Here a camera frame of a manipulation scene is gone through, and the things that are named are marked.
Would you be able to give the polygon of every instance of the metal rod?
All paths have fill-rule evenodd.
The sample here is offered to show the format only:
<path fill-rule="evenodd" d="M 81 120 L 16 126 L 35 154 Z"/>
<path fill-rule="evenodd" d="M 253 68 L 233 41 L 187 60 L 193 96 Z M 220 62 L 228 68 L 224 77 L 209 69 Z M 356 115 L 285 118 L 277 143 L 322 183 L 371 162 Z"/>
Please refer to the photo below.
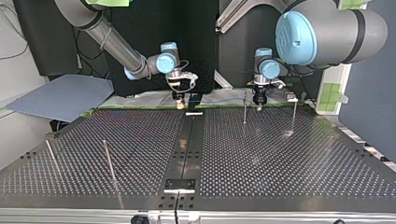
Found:
<path fill-rule="evenodd" d="M 107 156 L 107 162 L 108 162 L 108 167 L 110 168 L 111 175 L 113 177 L 113 180 L 116 181 L 116 174 L 114 173 L 113 162 L 111 161 L 110 151 L 108 150 L 108 145 L 107 145 L 107 140 L 103 140 L 103 147 L 105 148 L 105 152 L 106 152 L 106 156 Z"/>
<path fill-rule="evenodd" d="M 248 112 L 248 106 L 247 106 L 247 100 L 248 100 L 248 94 L 245 92 L 245 97 L 244 97 L 244 124 L 247 124 L 247 112 Z"/>
<path fill-rule="evenodd" d="M 297 104 L 298 101 L 294 103 L 294 110 L 293 110 L 293 120 L 291 122 L 291 130 L 294 131 L 294 121 L 296 120 L 296 112 L 297 112 Z"/>
<path fill-rule="evenodd" d="M 49 149 L 49 154 L 50 154 L 50 156 L 52 157 L 53 160 L 56 160 L 55 154 L 53 154 L 52 147 L 51 147 L 51 145 L 50 145 L 50 141 L 49 141 L 49 140 L 46 140 L 46 144 L 47 144 L 47 148 Z"/>

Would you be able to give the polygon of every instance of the black panel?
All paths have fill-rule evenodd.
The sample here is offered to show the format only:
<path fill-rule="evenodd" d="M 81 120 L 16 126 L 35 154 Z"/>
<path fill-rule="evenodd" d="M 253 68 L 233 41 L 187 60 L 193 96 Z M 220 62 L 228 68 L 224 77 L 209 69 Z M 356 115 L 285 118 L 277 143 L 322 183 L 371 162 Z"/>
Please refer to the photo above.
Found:
<path fill-rule="evenodd" d="M 129 7 L 114 8 L 114 26 L 124 38 L 146 56 L 160 53 L 161 43 L 176 41 L 180 58 L 199 76 L 194 92 L 210 93 L 217 61 L 215 23 L 219 0 L 135 0 Z M 167 90 L 163 75 L 152 80 L 130 81 L 123 67 L 107 54 L 117 95 Z"/>
<path fill-rule="evenodd" d="M 340 121 L 344 125 L 392 161 L 396 161 L 395 7 L 396 1 L 387 0 L 368 5 L 369 10 L 387 22 L 388 40 L 373 58 L 352 65 L 345 93 L 349 101 L 340 111 Z"/>
<path fill-rule="evenodd" d="M 231 0 L 220 0 L 223 11 Z M 251 9 L 219 39 L 219 72 L 235 87 L 246 87 L 254 76 L 254 52 L 271 48 L 276 55 L 275 30 L 280 13 L 270 6 Z"/>
<path fill-rule="evenodd" d="M 78 71 L 72 26 L 53 0 L 14 0 L 23 33 L 41 76 Z"/>

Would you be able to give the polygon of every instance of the wire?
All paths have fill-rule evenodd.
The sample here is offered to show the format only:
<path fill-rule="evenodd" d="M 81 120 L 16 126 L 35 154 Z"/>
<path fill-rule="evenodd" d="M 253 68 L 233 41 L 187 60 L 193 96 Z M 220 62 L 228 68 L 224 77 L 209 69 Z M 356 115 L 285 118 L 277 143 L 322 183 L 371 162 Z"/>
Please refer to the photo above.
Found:
<path fill-rule="evenodd" d="M 82 59 L 82 58 L 81 58 L 81 61 L 84 62 L 85 64 L 87 64 L 88 67 L 91 69 L 90 76 L 93 76 L 93 73 L 96 73 L 99 77 L 105 78 L 105 77 L 102 76 L 102 74 L 100 74 L 98 71 L 96 71 L 96 70 L 92 67 L 92 65 L 91 65 L 90 63 L 88 63 L 87 61 L 85 61 L 85 60 Z"/>
<path fill-rule="evenodd" d="M 1 7 L 5 7 L 5 8 L 7 8 L 8 10 L 10 10 L 10 11 L 15 15 L 15 17 L 18 18 L 18 14 L 17 14 L 17 12 L 15 11 L 15 9 L 14 9 L 12 6 L 10 6 L 10 5 L 6 4 L 6 3 L 3 3 L 3 2 L 0 2 L 0 6 L 1 6 Z M 24 36 L 23 36 L 23 34 L 17 29 L 17 27 L 15 27 L 14 23 L 12 23 L 12 21 L 9 19 L 9 17 L 8 17 L 6 14 L 4 14 L 4 15 L 5 15 L 5 17 L 7 18 L 9 24 L 11 24 L 12 28 L 14 28 L 15 32 L 16 32 L 22 39 L 25 39 Z M 29 44 L 26 42 L 26 46 L 25 46 L 24 50 L 23 50 L 21 53 L 17 53 L 17 54 L 12 55 L 12 56 L 0 58 L 0 60 L 7 60 L 7 59 L 13 59 L 13 58 L 19 57 L 19 56 L 21 56 L 22 54 L 24 54 L 28 49 L 29 49 Z"/>
<path fill-rule="evenodd" d="M 177 199 L 176 199 L 176 206 L 175 206 L 175 224 L 178 224 L 178 215 L 177 215 L 177 207 L 178 207 L 178 197 L 179 197 L 180 193 L 177 194 Z"/>
<path fill-rule="evenodd" d="M 172 91 L 175 91 L 175 92 L 177 92 L 177 93 L 185 93 L 185 92 L 188 92 L 188 91 L 192 91 L 192 89 L 195 88 L 195 85 L 194 85 L 193 87 L 190 87 L 190 88 L 189 88 L 188 90 L 186 90 L 186 91 L 178 91 L 178 90 L 176 90 L 175 88 L 173 88 L 173 86 L 171 86 L 171 84 L 170 84 L 168 78 L 166 78 L 166 82 L 168 83 L 168 86 L 171 88 L 171 90 L 172 90 Z"/>
<path fill-rule="evenodd" d="M 10 11 L 15 15 L 15 17 L 18 18 L 17 11 L 15 11 L 15 9 L 14 9 L 12 6 L 10 6 L 10 5 L 6 4 L 6 3 L 3 3 L 3 2 L 0 2 L 0 6 L 5 7 L 5 8 L 8 8 L 8 10 L 10 10 Z M 17 32 L 18 35 L 20 35 L 20 37 L 21 37 L 22 39 L 24 39 L 22 32 L 20 32 L 20 31 L 17 29 L 17 27 L 15 27 L 14 23 L 12 23 L 12 21 L 8 18 L 8 16 L 7 16 L 6 14 L 4 14 L 4 15 L 6 16 L 8 22 L 9 22 L 9 23 L 12 25 L 12 27 L 14 28 L 15 32 Z"/>
<path fill-rule="evenodd" d="M 317 107 L 317 104 L 314 102 L 314 98 L 312 98 L 311 94 L 309 94 L 308 90 L 306 89 L 306 86 L 305 86 L 305 84 L 304 84 L 304 82 L 303 82 L 303 78 L 302 78 L 301 76 L 299 76 L 299 79 L 300 79 L 301 85 L 302 85 L 303 88 L 304 88 L 304 91 L 306 92 L 306 94 L 308 95 L 308 97 L 309 97 L 309 99 L 311 100 L 312 104 L 314 104 L 314 106 L 315 106 L 315 108 L 316 108 L 316 107 Z"/>
<path fill-rule="evenodd" d="M 78 30 L 77 35 L 75 36 L 75 40 L 76 40 L 77 51 L 81 56 L 83 56 L 84 58 L 89 59 L 89 60 L 95 60 L 105 53 L 104 50 L 101 50 L 101 52 L 99 52 L 97 55 L 90 57 L 90 56 L 86 55 L 84 52 L 82 52 L 82 50 L 79 48 L 79 45 L 78 45 L 78 40 L 79 40 L 80 34 L 81 34 L 81 31 Z"/>
<path fill-rule="evenodd" d="M 111 32 L 113 32 L 113 27 L 112 26 L 110 26 L 110 28 L 108 29 L 108 32 L 107 32 L 107 34 L 105 36 L 105 39 L 103 40 L 102 44 L 100 45 L 100 50 L 101 51 L 104 50 L 105 44 L 106 44 L 106 42 L 108 40 L 108 37 L 111 35 Z"/>
<path fill-rule="evenodd" d="M 185 63 L 183 66 L 181 66 L 181 70 L 185 69 L 190 64 L 188 60 L 181 60 L 180 63 Z"/>
<path fill-rule="evenodd" d="M 21 56 L 22 54 L 24 54 L 28 49 L 29 49 L 29 45 L 26 44 L 25 49 L 24 49 L 21 53 L 18 53 L 18 54 L 9 56 L 9 57 L 0 58 L 0 60 L 7 60 L 7 59 L 13 59 L 13 58 L 19 57 L 19 56 Z"/>

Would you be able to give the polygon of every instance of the metal bracket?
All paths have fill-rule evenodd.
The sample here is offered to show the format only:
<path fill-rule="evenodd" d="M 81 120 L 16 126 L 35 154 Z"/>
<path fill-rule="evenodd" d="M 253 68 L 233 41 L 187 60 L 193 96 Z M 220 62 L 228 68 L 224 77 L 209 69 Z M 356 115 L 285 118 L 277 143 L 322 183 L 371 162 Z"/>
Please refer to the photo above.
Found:
<path fill-rule="evenodd" d="M 347 105 L 347 103 L 349 102 L 349 98 L 347 96 L 345 96 L 343 93 L 340 93 L 340 103 Z"/>
<path fill-rule="evenodd" d="M 189 215 L 189 222 L 188 224 L 201 224 L 201 217 L 197 212 L 191 212 Z"/>
<path fill-rule="evenodd" d="M 194 193 L 194 179 L 167 179 L 164 193 Z"/>
<path fill-rule="evenodd" d="M 232 90 L 233 85 L 230 84 L 217 70 L 215 70 L 215 81 L 219 83 L 219 85 L 224 90 Z"/>
<path fill-rule="evenodd" d="M 259 5 L 272 6 L 280 13 L 286 9 L 286 4 L 283 0 L 233 0 L 219 17 L 216 23 L 217 32 L 225 34 L 252 8 Z"/>

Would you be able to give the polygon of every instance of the metal table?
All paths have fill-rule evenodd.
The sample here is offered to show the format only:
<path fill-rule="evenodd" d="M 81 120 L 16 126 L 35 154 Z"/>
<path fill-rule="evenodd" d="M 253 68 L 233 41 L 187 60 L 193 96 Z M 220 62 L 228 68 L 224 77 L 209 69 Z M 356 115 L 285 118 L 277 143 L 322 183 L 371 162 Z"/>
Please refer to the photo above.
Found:
<path fill-rule="evenodd" d="M 192 117 L 98 111 L 0 172 L 0 217 L 50 209 L 106 218 L 154 211 L 171 219 L 203 211 L 227 218 L 396 214 L 396 174 L 326 119 L 298 109 L 292 120 L 288 107 L 249 109 L 247 124 L 243 117 L 241 108 Z M 195 192 L 165 193 L 170 179 L 193 180 Z"/>

